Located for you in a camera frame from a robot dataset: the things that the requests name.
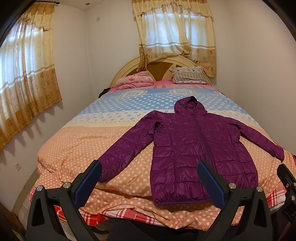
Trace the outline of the purple hooded puffer jacket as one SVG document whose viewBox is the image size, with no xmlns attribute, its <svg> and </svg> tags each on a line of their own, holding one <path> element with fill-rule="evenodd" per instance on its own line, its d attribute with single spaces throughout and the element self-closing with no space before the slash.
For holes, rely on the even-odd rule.
<svg viewBox="0 0 296 241">
<path fill-rule="evenodd" d="M 241 137 L 279 160 L 285 158 L 282 147 L 257 130 L 233 118 L 209 113 L 189 96 L 175 103 L 173 113 L 151 111 L 119 138 L 99 157 L 99 181 L 113 179 L 153 144 L 150 183 L 157 205 L 208 201 L 197 175 L 201 161 L 207 161 L 226 181 L 240 188 L 255 188 L 257 169 Z"/>
</svg>

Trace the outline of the red plaid bed sheet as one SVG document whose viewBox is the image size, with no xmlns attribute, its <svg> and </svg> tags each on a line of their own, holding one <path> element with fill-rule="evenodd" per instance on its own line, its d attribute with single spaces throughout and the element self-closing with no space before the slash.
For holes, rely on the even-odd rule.
<svg viewBox="0 0 296 241">
<path fill-rule="evenodd" d="M 80 208 L 80 214 L 90 226 L 98 225 L 111 218 L 123 218 L 140 221 L 150 225 L 167 226 L 178 229 L 182 227 L 207 230 L 218 216 L 220 209 L 211 202 L 200 204 L 177 204 L 156 206 L 152 201 L 149 186 L 151 154 L 143 151 L 128 166 L 127 171 L 119 174 L 106 184 L 98 183 L 92 191 L 86 205 Z M 259 173 L 259 185 L 264 189 L 267 204 L 271 213 L 277 211 L 285 201 L 285 188 L 276 174 L 280 161 L 269 154 L 255 151 L 251 156 L 255 159 Z M 77 174 L 84 171 L 88 162 L 74 161 L 65 164 L 61 177 L 58 164 L 43 165 L 38 161 L 40 178 L 30 192 L 30 201 L 38 185 L 45 188 L 57 188 L 66 181 L 73 181 Z"/>
</svg>

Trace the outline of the striped patterned pillow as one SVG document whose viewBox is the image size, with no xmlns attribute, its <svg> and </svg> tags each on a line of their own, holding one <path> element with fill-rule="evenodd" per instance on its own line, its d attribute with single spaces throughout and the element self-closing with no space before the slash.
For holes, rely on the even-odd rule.
<svg viewBox="0 0 296 241">
<path fill-rule="evenodd" d="M 203 67 L 171 67 L 172 80 L 175 84 L 207 84 Z"/>
</svg>

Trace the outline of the folded pink blanket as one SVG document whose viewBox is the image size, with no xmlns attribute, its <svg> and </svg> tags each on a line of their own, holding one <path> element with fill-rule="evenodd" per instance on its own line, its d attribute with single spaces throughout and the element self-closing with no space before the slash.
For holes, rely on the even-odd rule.
<svg viewBox="0 0 296 241">
<path fill-rule="evenodd" d="M 148 87 L 154 84 L 154 80 L 148 71 L 141 71 L 134 75 L 128 75 L 117 80 L 114 87 L 118 90 Z"/>
</svg>

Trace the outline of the beige curtain behind headboard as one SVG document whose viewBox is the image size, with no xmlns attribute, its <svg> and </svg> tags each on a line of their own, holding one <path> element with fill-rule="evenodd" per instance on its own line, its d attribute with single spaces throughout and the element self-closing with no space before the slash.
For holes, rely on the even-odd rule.
<svg viewBox="0 0 296 241">
<path fill-rule="evenodd" d="M 183 56 L 216 77 L 213 16 L 207 1 L 132 1 L 139 32 L 138 71 L 149 63 Z"/>
</svg>

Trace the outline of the black curtain rod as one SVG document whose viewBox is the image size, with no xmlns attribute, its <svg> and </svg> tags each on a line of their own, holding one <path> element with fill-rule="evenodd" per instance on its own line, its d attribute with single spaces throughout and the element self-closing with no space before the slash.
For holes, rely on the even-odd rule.
<svg viewBox="0 0 296 241">
<path fill-rule="evenodd" d="M 51 3 L 51 4 L 55 4 L 55 5 L 60 4 L 59 1 L 36 1 L 36 3 Z"/>
</svg>

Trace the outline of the white wall socket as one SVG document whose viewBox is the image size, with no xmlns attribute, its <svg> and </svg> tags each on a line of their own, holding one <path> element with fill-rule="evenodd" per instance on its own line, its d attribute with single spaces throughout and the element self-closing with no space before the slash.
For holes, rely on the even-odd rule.
<svg viewBox="0 0 296 241">
<path fill-rule="evenodd" d="M 20 171 L 20 169 L 22 168 L 21 164 L 20 163 L 16 163 L 15 164 L 15 167 L 18 171 Z"/>
</svg>

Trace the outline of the beige curtain on left wall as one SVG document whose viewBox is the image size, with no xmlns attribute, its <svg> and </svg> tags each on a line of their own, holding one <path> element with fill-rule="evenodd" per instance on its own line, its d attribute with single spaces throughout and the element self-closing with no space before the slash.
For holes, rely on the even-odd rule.
<svg viewBox="0 0 296 241">
<path fill-rule="evenodd" d="M 62 100 L 53 57 L 54 3 L 26 10 L 1 46 L 1 147 Z"/>
</svg>

